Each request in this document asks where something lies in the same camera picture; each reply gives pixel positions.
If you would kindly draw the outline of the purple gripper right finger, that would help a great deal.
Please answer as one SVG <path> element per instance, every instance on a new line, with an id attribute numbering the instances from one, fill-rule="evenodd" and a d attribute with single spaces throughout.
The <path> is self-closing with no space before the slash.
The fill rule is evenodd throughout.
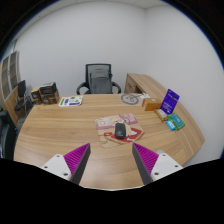
<path id="1" fill-rule="evenodd" d="M 153 152 L 144 146 L 134 143 L 132 145 L 132 153 L 144 185 L 182 169 L 178 162 L 162 150 Z"/>

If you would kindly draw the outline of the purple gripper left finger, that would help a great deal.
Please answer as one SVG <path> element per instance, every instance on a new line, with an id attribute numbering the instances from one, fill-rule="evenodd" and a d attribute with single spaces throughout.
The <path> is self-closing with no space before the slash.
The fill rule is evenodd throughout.
<path id="1" fill-rule="evenodd" d="M 42 169 L 65 180 L 79 184 L 90 153 L 90 144 L 87 143 L 66 155 L 54 155 L 42 166 Z"/>

